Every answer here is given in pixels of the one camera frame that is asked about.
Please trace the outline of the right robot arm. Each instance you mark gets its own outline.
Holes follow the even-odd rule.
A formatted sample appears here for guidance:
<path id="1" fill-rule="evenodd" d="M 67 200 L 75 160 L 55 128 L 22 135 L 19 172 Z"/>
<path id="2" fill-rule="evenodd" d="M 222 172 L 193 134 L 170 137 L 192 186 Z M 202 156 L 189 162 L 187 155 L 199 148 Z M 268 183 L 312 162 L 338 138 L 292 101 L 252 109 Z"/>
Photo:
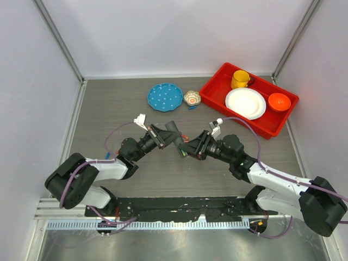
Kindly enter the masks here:
<path id="1" fill-rule="evenodd" d="M 347 212 L 343 197 L 328 180 L 301 178 L 273 169 L 245 153 L 235 134 L 215 140 L 205 130 L 195 139 L 176 146 L 197 160 L 212 157 L 223 161 L 229 164 L 229 171 L 236 179 L 254 184 L 245 202 L 250 214 L 270 210 L 290 215 L 316 234 L 330 237 Z"/>

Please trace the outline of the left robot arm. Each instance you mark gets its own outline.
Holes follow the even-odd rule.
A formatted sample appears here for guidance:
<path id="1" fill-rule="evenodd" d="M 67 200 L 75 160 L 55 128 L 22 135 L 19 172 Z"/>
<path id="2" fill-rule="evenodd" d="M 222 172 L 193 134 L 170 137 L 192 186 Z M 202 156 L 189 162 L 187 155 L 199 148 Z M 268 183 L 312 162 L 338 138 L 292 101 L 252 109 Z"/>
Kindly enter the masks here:
<path id="1" fill-rule="evenodd" d="M 116 196 L 105 187 L 93 184 L 103 180 L 125 180 L 137 171 L 136 162 L 155 148 L 164 149 L 171 143 L 183 142 L 173 121 L 160 129 L 150 125 L 139 140 L 126 138 L 113 159 L 88 159 L 80 153 L 69 156 L 45 181 L 45 188 L 59 201 L 59 207 L 72 209 L 84 204 L 109 217 L 117 209 Z"/>

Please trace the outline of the black remote control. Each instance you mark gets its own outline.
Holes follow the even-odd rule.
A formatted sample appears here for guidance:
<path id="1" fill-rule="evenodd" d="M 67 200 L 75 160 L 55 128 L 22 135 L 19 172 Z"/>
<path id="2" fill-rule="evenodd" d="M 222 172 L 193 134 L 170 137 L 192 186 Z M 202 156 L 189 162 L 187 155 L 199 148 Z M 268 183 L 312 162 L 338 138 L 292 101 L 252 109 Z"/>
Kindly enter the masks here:
<path id="1" fill-rule="evenodd" d="M 179 147 L 179 146 L 184 142 L 184 139 L 183 139 L 183 137 L 182 137 L 181 132 L 178 130 L 178 128 L 177 128 L 175 122 L 174 122 L 174 121 L 169 121 L 168 123 L 165 124 L 165 127 L 166 127 L 166 129 L 167 129 L 168 131 L 172 131 L 172 132 L 179 133 L 179 136 L 176 138 L 176 140 L 173 141 L 173 143 L 174 143 L 174 145 L 175 145 L 177 151 L 179 152 L 180 157 L 181 157 L 181 158 L 185 158 L 185 157 L 182 156 L 182 154 L 181 154 L 181 152 L 180 152 L 181 149 L 180 149 L 180 147 Z"/>

